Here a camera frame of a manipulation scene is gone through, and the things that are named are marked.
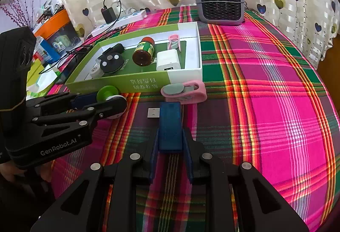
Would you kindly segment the person left hand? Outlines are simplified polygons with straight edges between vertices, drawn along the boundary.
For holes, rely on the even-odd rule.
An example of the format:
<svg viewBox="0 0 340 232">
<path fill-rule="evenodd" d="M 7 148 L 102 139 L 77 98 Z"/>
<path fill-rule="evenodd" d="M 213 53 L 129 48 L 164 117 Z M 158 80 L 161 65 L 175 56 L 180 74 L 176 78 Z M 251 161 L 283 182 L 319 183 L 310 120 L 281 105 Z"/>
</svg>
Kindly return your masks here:
<svg viewBox="0 0 340 232">
<path fill-rule="evenodd" d="M 43 180 L 51 182 L 52 162 L 48 162 L 40 167 L 40 176 Z M 23 174 L 24 171 L 17 168 L 13 162 L 0 164 L 1 175 L 9 182 L 14 181 L 15 175 Z"/>
</svg>

